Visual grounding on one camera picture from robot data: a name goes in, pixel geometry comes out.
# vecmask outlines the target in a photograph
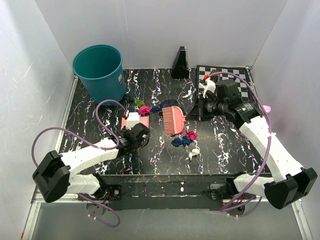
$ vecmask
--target chessboard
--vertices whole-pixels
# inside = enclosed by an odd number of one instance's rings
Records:
[[[228,72],[228,73],[236,74],[240,78],[246,80],[247,83],[251,84],[248,71],[245,67],[220,67],[220,66],[198,65],[196,68],[197,68],[197,71],[196,71],[195,87],[196,87],[196,93],[198,94],[201,94],[203,90],[206,88],[202,80],[204,79],[205,75],[209,75],[212,70],[219,70],[220,72]],[[221,80],[225,80],[228,78],[235,79],[235,82],[238,84],[239,93],[241,93],[242,101],[245,102],[250,100],[251,98],[251,94],[249,94],[250,90],[247,88],[247,86],[243,82],[227,74],[222,74],[220,77]]]

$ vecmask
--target marble tabletop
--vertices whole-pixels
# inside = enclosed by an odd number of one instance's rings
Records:
[[[169,69],[128,69],[124,70],[126,93],[132,98],[143,100],[148,106],[159,106],[167,99],[177,100],[186,112],[194,106],[196,69],[190,70],[188,79],[172,79]],[[133,102],[123,99],[121,103],[129,111],[138,111]],[[108,136],[95,117],[97,104],[79,80],[76,85],[66,128],[86,140],[97,143]],[[121,127],[123,111],[118,107],[101,107],[99,116],[112,131]],[[189,121],[188,131],[198,134],[189,146],[175,147],[173,140],[164,133],[161,115],[150,113],[150,141],[144,148],[111,161],[90,167],[83,174],[233,174],[240,171],[256,172],[262,159],[248,139],[241,136],[234,125],[222,116],[208,122]],[[86,147],[85,143],[64,134],[60,152],[74,151]],[[191,160],[188,154],[198,148],[200,154]]]

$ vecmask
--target white backdrop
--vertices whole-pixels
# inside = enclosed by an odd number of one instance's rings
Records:
[[[320,2],[289,0],[253,66],[262,102],[272,107],[273,131],[305,168],[320,175]],[[320,179],[302,207],[320,239]]]
[[[0,239],[23,233],[35,184],[31,145],[44,128],[60,126],[73,73],[33,0],[0,0]],[[38,162],[57,132],[36,146]]]
[[[35,0],[71,64],[83,48],[113,45],[124,68],[252,65],[287,0]]]

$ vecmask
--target sticker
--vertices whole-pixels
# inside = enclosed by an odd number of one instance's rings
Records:
[[[120,85],[122,85],[122,74],[120,74],[120,76],[118,77],[119,83]]]

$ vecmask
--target teal trash can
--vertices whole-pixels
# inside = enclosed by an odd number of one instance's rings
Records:
[[[109,45],[87,47],[75,56],[72,68],[97,104],[107,99],[119,102],[124,97],[126,84],[122,56],[115,47]],[[116,104],[110,102],[104,104],[104,106],[112,105]]]

